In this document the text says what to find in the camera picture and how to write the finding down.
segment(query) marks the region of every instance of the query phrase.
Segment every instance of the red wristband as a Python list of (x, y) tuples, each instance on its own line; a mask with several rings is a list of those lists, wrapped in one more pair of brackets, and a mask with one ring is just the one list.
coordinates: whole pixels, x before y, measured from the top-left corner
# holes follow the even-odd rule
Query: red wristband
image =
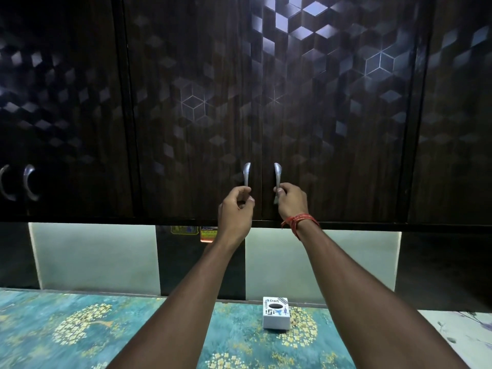
[(290, 226), (290, 229), (292, 229), (292, 233), (294, 233), (294, 235), (300, 241), (301, 239), (297, 235), (297, 223), (299, 221), (306, 220), (306, 219), (314, 221), (317, 224), (317, 226), (319, 226), (319, 223), (310, 214), (308, 214), (308, 213), (300, 213), (299, 215), (287, 217), (285, 219), (285, 221), (281, 224), (281, 228), (283, 229), (283, 226), (285, 224), (288, 224)]

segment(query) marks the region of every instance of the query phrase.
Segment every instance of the white box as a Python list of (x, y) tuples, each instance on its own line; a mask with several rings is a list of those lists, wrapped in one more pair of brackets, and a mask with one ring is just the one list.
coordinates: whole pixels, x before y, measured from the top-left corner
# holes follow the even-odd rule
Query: white box
[(290, 329), (287, 298), (263, 297), (263, 329)]

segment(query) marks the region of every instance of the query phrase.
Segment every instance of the sticker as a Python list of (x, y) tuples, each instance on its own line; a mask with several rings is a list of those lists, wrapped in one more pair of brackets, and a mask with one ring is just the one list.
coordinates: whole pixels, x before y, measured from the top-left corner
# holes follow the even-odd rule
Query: sticker
[(216, 226), (202, 226), (200, 227), (200, 241), (201, 242), (213, 242), (217, 237)]
[(184, 226), (184, 225), (172, 225), (171, 226), (172, 234), (184, 234), (184, 235), (197, 235), (198, 227), (197, 226)]

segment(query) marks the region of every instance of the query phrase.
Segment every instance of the cabinet handle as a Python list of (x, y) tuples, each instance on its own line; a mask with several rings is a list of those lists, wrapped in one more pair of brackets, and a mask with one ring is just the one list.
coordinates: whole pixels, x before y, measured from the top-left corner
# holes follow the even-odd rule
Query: cabinet handle
[(251, 167), (251, 163), (247, 162), (243, 168), (243, 176), (244, 176), (244, 186), (248, 186), (249, 180), (249, 167)]
[(5, 164), (2, 169), (0, 169), (0, 193), (3, 195), (5, 199), (8, 199), (9, 201), (16, 201), (17, 198), (15, 197), (14, 194), (7, 194), (5, 189), (3, 188), (3, 174), (7, 172), (10, 169), (9, 164)]
[[(279, 165), (279, 163), (274, 163), (275, 167), (275, 180), (276, 180), (276, 186), (277, 186), (277, 191), (280, 189), (280, 175), (282, 174), (282, 166)], [(274, 204), (279, 204), (279, 194), (275, 194), (275, 200)]]
[(33, 173), (36, 170), (32, 164), (28, 164), (26, 168), (24, 169), (24, 189), (26, 190), (26, 193), (28, 194), (28, 197), (30, 200), (37, 202), (39, 200), (39, 195), (34, 194), (31, 192), (31, 189), (29, 188), (29, 176), (31, 173)]

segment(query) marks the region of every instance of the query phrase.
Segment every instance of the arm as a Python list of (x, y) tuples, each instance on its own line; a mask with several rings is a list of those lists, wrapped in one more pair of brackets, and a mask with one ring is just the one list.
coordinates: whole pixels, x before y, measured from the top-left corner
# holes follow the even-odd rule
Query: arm
[[(234, 188), (219, 206), (218, 234), (202, 258), (108, 369), (196, 368), (232, 254), (251, 229), (251, 188)], [(238, 201), (246, 204), (239, 208)]]
[[(308, 213), (306, 193), (281, 184), (282, 218)], [(301, 239), (333, 322), (358, 368), (468, 368), (421, 314), (348, 256), (311, 220)]]

